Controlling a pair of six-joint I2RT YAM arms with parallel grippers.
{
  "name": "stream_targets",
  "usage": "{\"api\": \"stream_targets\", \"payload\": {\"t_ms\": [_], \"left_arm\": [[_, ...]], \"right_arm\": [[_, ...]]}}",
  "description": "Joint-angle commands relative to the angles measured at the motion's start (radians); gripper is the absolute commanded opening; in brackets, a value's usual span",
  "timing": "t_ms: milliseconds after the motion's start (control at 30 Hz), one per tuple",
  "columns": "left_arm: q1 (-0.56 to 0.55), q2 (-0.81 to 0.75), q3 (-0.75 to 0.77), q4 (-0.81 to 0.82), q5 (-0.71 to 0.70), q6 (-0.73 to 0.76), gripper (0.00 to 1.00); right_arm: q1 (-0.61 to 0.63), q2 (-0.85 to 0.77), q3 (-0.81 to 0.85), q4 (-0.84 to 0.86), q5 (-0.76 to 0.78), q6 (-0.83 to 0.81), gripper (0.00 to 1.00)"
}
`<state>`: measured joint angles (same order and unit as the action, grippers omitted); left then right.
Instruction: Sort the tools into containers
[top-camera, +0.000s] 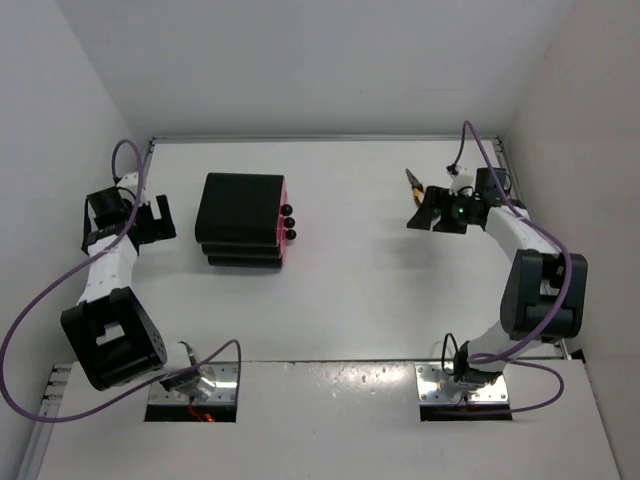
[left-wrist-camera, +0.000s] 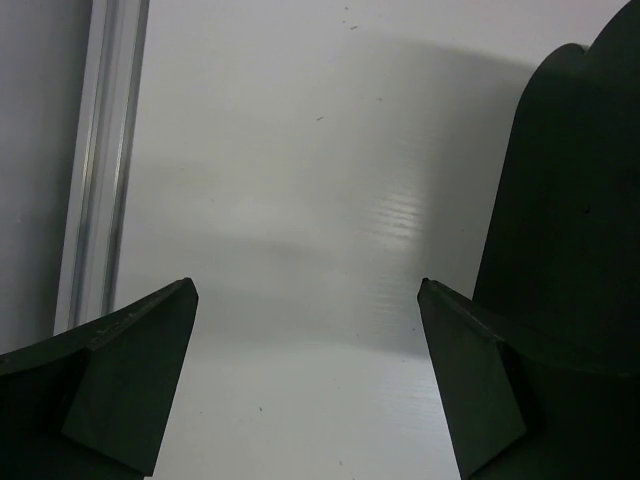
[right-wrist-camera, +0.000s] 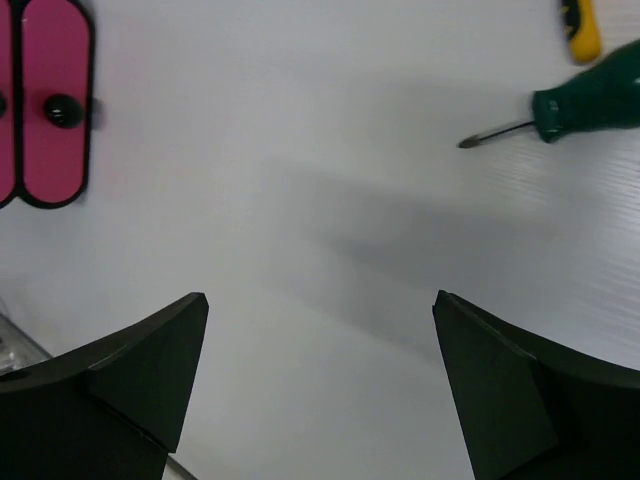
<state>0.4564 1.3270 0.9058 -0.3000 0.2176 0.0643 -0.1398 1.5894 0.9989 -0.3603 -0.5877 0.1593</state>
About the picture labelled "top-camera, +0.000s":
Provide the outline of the yellow black pliers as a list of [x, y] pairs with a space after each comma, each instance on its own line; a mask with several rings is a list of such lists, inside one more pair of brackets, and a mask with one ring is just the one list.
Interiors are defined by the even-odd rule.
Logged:
[[411, 186], [414, 203], [420, 207], [424, 199], [425, 187], [408, 168], [405, 169], [405, 174]]

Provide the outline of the pink bottom drawer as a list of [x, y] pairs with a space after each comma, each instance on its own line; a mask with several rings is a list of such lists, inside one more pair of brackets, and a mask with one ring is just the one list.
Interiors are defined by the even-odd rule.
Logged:
[[297, 232], [295, 229], [283, 228], [281, 230], [281, 238], [279, 241], [279, 253], [282, 262], [285, 261], [287, 249], [297, 238]]

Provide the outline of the pink drawer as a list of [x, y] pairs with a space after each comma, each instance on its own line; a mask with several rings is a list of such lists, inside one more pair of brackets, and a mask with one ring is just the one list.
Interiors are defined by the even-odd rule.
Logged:
[[297, 232], [295, 229], [283, 228], [281, 230], [281, 238], [279, 241], [279, 253], [282, 262], [285, 261], [287, 249], [297, 238]]
[[293, 217], [281, 217], [279, 219], [279, 226], [284, 229], [293, 229], [296, 225], [296, 221]]
[[279, 214], [283, 217], [291, 217], [293, 214], [293, 207], [289, 202], [286, 185], [283, 185], [281, 190]]

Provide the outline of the pink top drawer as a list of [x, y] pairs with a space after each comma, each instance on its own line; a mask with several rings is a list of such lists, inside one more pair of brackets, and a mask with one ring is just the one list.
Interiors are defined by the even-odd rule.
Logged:
[[286, 185], [283, 185], [281, 190], [279, 214], [283, 217], [291, 217], [293, 214], [293, 207], [289, 202]]

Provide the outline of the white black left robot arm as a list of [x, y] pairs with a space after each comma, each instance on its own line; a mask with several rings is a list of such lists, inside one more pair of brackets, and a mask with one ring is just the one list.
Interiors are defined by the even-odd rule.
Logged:
[[202, 370], [186, 342], [166, 344], [132, 289], [143, 245], [175, 238], [166, 196], [149, 201], [129, 173], [86, 198], [83, 248], [92, 263], [77, 304], [61, 326], [90, 384], [99, 391], [156, 372], [167, 391], [195, 395]]

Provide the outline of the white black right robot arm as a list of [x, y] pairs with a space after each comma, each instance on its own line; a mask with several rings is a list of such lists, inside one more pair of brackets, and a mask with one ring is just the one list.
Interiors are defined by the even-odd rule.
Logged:
[[417, 206], [407, 226], [464, 235], [478, 226], [500, 246], [511, 269], [499, 318], [481, 336], [456, 349], [449, 376], [465, 386], [493, 383], [509, 363], [541, 344], [574, 338], [580, 331], [588, 262], [565, 252], [530, 221], [525, 206], [511, 198], [511, 177], [503, 169], [450, 171], [448, 187], [425, 186], [406, 174]]

